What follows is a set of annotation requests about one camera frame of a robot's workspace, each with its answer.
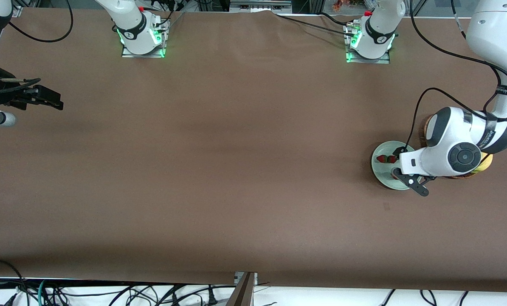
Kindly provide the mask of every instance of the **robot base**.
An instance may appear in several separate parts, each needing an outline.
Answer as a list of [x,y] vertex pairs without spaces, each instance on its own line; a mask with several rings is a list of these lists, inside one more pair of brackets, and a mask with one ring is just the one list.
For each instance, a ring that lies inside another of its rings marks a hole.
[[[404,147],[405,144],[398,141],[388,141],[384,142],[374,150],[372,153],[372,158],[370,161],[370,165],[372,167],[372,172],[374,176],[382,183],[384,186],[395,189],[395,190],[407,190],[408,187],[401,182],[400,180],[394,178],[392,176],[392,171],[395,168],[400,168],[401,163],[397,160],[396,163],[381,163],[376,159],[376,157],[380,155],[393,155],[393,152],[398,147]],[[414,151],[414,149],[410,146],[407,147],[409,151]]]
[[161,25],[161,44],[155,47],[151,52],[147,54],[134,54],[129,51],[125,46],[123,46],[123,50],[121,51],[121,57],[129,57],[129,58],[164,58],[166,53],[166,41],[169,39],[169,28],[170,28],[170,20],[167,20],[165,23]]
[[354,37],[344,36],[344,45],[346,48],[346,62],[366,62],[368,64],[389,64],[389,52],[386,51],[381,58],[369,59],[360,56],[357,51],[352,47],[352,43],[356,43],[358,37],[361,35],[359,19],[354,20],[352,23],[342,26],[345,33],[353,33]]

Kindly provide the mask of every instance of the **green plate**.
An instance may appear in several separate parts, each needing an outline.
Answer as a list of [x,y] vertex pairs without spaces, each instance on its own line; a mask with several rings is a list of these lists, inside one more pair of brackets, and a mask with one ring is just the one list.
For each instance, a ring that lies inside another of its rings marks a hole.
[[[397,161],[395,164],[392,163],[381,163],[376,159],[377,156],[380,155],[393,155],[393,152],[398,147],[404,147],[405,144],[398,141],[389,141],[384,142],[374,150],[372,153],[372,158],[370,160],[370,165],[372,167],[372,172],[376,178],[384,184],[386,187],[395,189],[395,190],[407,190],[408,187],[401,181],[396,180],[391,175],[393,168],[400,168],[401,162]],[[413,147],[408,146],[408,151],[414,151]]]

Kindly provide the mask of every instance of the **table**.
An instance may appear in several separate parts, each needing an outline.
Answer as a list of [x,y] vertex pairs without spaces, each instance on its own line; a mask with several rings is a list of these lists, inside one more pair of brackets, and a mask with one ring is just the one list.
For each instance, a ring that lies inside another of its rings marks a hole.
[[[10,27],[0,41],[2,68],[65,102],[7,108],[18,123],[0,128],[0,258],[24,275],[507,291],[507,150],[427,198],[370,169],[376,146],[406,139],[424,89],[481,108],[489,68],[430,48],[409,19],[389,65],[346,63],[338,34],[267,11],[186,14],[158,60],[120,58],[105,11],[74,19],[58,43]],[[59,37],[67,10],[14,22]],[[472,55],[453,20],[418,25]],[[429,93],[418,118],[449,105]]]

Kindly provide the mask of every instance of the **red strawberry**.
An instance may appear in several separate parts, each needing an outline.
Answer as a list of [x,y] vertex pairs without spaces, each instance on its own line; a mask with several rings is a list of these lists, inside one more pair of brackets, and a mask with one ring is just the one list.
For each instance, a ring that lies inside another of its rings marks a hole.
[[381,163],[387,163],[388,157],[386,155],[380,155],[376,157],[376,159],[378,159],[378,161]]

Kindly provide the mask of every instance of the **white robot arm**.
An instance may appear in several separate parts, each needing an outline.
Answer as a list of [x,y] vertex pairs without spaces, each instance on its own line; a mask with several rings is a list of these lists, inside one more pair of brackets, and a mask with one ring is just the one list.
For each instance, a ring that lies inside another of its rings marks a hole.
[[351,47],[364,58],[374,60],[382,57],[391,47],[395,29],[406,13],[404,0],[377,0],[378,7],[372,16],[359,19],[360,35]]
[[[484,60],[507,72],[507,0],[479,3],[470,21],[467,43]],[[428,146],[399,155],[403,174],[459,176],[479,165],[481,152],[493,154],[507,148],[507,75],[498,74],[500,85],[493,111],[473,114],[457,107],[439,110],[428,122]]]
[[[7,25],[12,16],[11,0],[0,0],[0,31]],[[40,79],[17,79],[10,72],[0,68],[0,105],[12,106],[26,110],[27,105],[47,105],[63,110],[61,95],[41,85],[35,85]],[[0,126],[13,126],[16,117],[0,111]]]
[[123,45],[133,54],[147,54],[162,42],[161,17],[141,11],[134,0],[96,0],[114,21]]

